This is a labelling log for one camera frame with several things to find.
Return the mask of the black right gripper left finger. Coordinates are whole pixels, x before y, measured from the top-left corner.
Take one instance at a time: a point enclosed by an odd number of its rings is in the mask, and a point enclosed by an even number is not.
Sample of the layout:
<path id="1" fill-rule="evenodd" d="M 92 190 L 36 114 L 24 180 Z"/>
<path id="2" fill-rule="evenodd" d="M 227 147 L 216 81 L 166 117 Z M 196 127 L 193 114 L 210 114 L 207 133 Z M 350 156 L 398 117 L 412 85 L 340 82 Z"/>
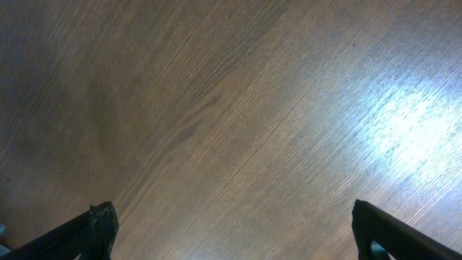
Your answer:
<path id="1" fill-rule="evenodd" d="M 10 251 L 1 260 L 110 260 L 117 232 L 115 207 L 106 201 Z"/>

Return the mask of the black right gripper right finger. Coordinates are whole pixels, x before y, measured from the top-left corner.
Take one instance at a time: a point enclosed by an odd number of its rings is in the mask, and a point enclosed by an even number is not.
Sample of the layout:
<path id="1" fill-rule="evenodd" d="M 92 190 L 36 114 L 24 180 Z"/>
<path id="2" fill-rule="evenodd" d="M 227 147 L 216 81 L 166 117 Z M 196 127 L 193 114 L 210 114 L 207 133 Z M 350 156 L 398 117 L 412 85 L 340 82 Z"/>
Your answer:
<path id="1" fill-rule="evenodd" d="M 356 200 L 352 230 L 359 260 L 461 260 L 461 254 L 415 230 L 373 204 Z"/>

